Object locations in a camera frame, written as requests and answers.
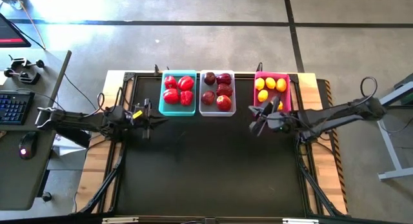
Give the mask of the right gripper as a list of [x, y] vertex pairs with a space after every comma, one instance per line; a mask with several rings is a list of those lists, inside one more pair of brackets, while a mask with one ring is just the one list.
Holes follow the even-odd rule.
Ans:
[[254, 120], [257, 121], [257, 136], [261, 135], [265, 127], [274, 132], [286, 132], [288, 119], [286, 114], [277, 111], [279, 102], [279, 96], [275, 96], [270, 101], [265, 101], [260, 107], [248, 107]]

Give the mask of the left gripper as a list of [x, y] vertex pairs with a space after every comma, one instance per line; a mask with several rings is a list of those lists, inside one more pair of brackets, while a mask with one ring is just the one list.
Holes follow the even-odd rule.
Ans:
[[[132, 118], [132, 115], [137, 111], [142, 110], [143, 114], [136, 119]], [[151, 114], [151, 102], [149, 99], [144, 100], [143, 106], [140, 104], [136, 104], [132, 107], [131, 110], [127, 111], [127, 129], [134, 130], [138, 128], [142, 128], [142, 138], [149, 139], [150, 138], [150, 127], [156, 128], [159, 125], [165, 123], [168, 120], [162, 114]]]

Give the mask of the teal plastic basket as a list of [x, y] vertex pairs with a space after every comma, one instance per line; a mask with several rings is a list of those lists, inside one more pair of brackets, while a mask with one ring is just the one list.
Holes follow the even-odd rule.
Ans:
[[[190, 76], [194, 80], [194, 86], [192, 92], [194, 94], [192, 104], [190, 106], [184, 107], [181, 105], [180, 100], [178, 103], [171, 105], [167, 104], [163, 100], [163, 92], [166, 90], [164, 85], [164, 79], [166, 76], [174, 76], [177, 83], [179, 79], [183, 76]], [[161, 78], [161, 91], [159, 98], [158, 110], [164, 116], [193, 116], [196, 112], [196, 86], [197, 86], [197, 72], [195, 70], [167, 70], [164, 71]]]

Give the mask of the red and yellow apple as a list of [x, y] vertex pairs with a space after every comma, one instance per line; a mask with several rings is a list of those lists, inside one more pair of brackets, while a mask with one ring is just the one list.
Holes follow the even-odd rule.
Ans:
[[218, 96], [216, 99], [217, 107], [222, 112], [227, 112], [232, 108], [232, 101], [226, 95]]

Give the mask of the pink plastic basket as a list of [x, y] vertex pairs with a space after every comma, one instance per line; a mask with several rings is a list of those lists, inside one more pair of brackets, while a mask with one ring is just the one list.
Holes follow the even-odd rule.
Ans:
[[283, 92], [280, 92], [277, 90], [277, 88], [271, 89], [264, 85], [263, 90], [266, 90], [268, 92], [267, 101], [270, 101], [273, 97], [279, 95], [280, 102], [282, 102], [283, 105], [281, 111], [290, 112], [292, 110], [290, 94], [290, 76], [288, 74], [280, 74], [275, 72], [256, 72], [254, 81], [256, 81], [259, 78], [265, 80], [269, 77], [274, 79], [275, 82], [278, 82], [280, 79], [284, 79], [286, 82], [286, 89]]

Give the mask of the white plastic basket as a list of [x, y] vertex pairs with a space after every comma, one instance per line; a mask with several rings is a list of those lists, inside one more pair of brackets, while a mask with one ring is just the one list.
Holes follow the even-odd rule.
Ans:
[[[218, 84], [215, 81], [213, 85], [208, 85], [205, 83], [205, 78], [207, 74], [211, 72], [214, 73], [216, 77], [221, 74], [229, 75], [231, 78], [231, 84], [229, 87], [232, 89], [232, 95], [229, 97], [231, 100], [231, 106], [228, 111], [222, 111], [218, 108], [216, 103], [217, 95], [216, 90], [218, 89]], [[206, 117], [230, 117], [236, 113], [236, 91], [235, 91], [235, 73], [232, 70], [202, 70], [199, 75], [200, 85], [199, 85], [199, 112], [202, 116]], [[214, 101], [211, 105], [206, 105], [201, 101], [202, 95], [207, 91], [214, 92]]]

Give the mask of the white papers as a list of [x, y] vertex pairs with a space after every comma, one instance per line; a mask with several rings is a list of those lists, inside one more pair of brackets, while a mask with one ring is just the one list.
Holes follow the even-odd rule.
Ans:
[[83, 147], [73, 142], [72, 140], [69, 140], [63, 136], [60, 136], [59, 134], [56, 134], [52, 145], [52, 149], [56, 152], [58, 156], [64, 156], [66, 154], [86, 150], [86, 147]]

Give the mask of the yellow black hazard tape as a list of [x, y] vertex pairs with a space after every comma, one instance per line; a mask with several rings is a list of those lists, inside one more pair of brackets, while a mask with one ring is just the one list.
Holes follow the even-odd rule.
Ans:
[[[331, 87], [330, 87], [330, 82], [327, 80], [323, 80], [326, 88], [326, 94], [327, 94], [327, 102], [329, 107], [333, 107], [333, 99], [332, 99], [332, 93], [331, 93]], [[337, 174], [339, 178], [339, 183], [341, 185], [341, 193], [343, 196], [343, 201], [345, 205], [345, 210], [348, 212], [348, 207], [347, 207], [347, 195], [346, 195], [346, 188], [345, 188], [345, 179], [343, 175], [343, 167], [341, 164], [341, 154], [340, 154], [340, 147], [339, 147], [339, 139], [338, 139], [338, 134], [335, 128], [333, 128], [330, 131], [330, 143], [332, 144], [332, 149], [334, 151], [334, 158], [336, 162], [336, 168], [337, 168]]]

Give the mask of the black computer mouse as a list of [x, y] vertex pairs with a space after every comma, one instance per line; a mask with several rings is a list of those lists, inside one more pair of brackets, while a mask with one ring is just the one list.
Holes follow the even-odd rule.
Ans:
[[19, 142], [21, 159], [32, 159], [37, 149], [37, 132], [27, 132]]

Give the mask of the grey metal side table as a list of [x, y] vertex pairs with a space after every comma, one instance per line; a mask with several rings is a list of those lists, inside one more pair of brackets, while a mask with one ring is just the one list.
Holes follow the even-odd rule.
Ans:
[[[393, 92], [381, 98], [379, 101], [383, 106], [387, 107], [411, 93], [413, 93], [413, 81], [410, 81], [407, 84], [402, 85], [401, 87], [395, 89]], [[388, 172], [378, 174], [379, 180], [384, 181], [387, 179], [400, 178], [404, 176], [413, 176], [413, 167], [403, 168], [401, 166], [401, 163], [399, 162], [399, 159], [398, 159], [398, 155], [396, 154], [395, 148], [390, 138], [390, 132], [388, 130], [385, 130], [384, 122], [378, 121], [378, 126], [381, 132], [381, 135], [383, 137], [383, 140], [385, 142], [385, 146], [390, 155], [390, 159], [394, 166], [393, 171], [388, 171]]]

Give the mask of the black desk clamp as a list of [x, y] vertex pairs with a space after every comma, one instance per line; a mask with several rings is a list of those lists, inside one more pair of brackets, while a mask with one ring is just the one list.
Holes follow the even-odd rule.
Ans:
[[17, 70], [18, 68], [25, 68], [25, 69], [30, 69], [32, 66], [36, 66], [38, 68], [44, 68], [45, 63], [39, 59], [35, 63], [32, 63], [25, 57], [17, 57], [13, 58], [12, 56], [9, 56], [11, 59], [11, 63], [9, 68], [12, 70]]
[[18, 80], [19, 80], [21, 83], [26, 84], [26, 85], [35, 85], [35, 84], [39, 81], [39, 79], [40, 79], [40, 77], [41, 77], [40, 73], [38, 73], [38, 72], [36, 72], [36, 73], [33, 74], [33, 75], [32, 75], [32, 74], [29, 74], [29, 73], [27, 73], [27, 72], [19, 72], [19, 73], [17, 73], [17, 72], [15, 72], [14, 70], [12, 70], [11, 68], [6, 69], [6, 70], [4, 71], [4, 75], [5, 75], [6, 77], [17, 77]]

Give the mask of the black keyboard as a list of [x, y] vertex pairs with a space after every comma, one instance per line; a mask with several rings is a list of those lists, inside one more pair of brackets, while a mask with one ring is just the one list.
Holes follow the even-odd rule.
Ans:
[[23, 125], [34, 95], [33, 92], [0, 90], [0, 125]]

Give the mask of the grey desk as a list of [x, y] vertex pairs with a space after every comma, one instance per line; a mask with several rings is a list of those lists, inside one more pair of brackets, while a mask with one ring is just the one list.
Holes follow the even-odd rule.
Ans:
[[[3, 70], [10, 64], [11, 57], [25, 57], [29, 61], [40, 59], [45, 63], [44, 69], [36, 69], [41, 77], [35, 85], [24, 85], [16, 78], [5, 79], [0, 85], [0, 90], [35, 92], [24, 125], [0, 125], [0, 130], [6, 131], [0, 137], [0, 210], [28, 210], [39, 193], [56, 131], [37, 129], [37, 109], [54, 105], [71, 56], [70, 50], [0, 48], [0, 77], [4, 77]], [[19, 142], [29, 131], [37, 132], [37, 150], [33, 158], [22, 159]]]

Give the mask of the desk monitor with red strip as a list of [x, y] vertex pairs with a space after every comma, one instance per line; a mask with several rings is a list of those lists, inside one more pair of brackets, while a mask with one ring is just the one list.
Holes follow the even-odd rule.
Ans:
[[23, 37], [18, 29], [0, 14], [0, 48], [23, 48], [31, 46], [31, 43]]

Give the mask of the black diagonal frame strut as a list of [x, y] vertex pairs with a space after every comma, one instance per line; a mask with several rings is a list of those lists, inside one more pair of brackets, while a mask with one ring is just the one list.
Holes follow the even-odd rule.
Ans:
[[298, 141], [296, 144], [297, 153], [299, 154], [299, 168], [301, 173], [304, 175], [305, 179], [310, 183], [310, 186], [313, 188], [313, 191], [316, 194], [316, 197], [319, 198], [320, 202], [326, 208], [327, 212], [331, 216], [344, 216], [342, 212], [340, 212], [333, 203], [327, 198], [327, 195], [322, 191], [321, 187], [318, 185], [317, 181], [314, 177], [310, 174], [307, 166], [305, 165], [303, 156], [309, 156], [309, 153], [303, 154], [300, 148], [301, 143]]
[[124, 143], [106, 140], [89, 146], [75, 197], [76, 213], [113, 210], [124, 170], [124, 150]]

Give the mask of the silver frame bracket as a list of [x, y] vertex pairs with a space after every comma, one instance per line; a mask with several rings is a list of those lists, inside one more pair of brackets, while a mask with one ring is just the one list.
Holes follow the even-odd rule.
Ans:
[[102, 224], [129, 224], [138, 222], [138, 217], [111, 217], [102, 219]]
[[318, 219], [283, 218], [283, 224], [319, 224]]

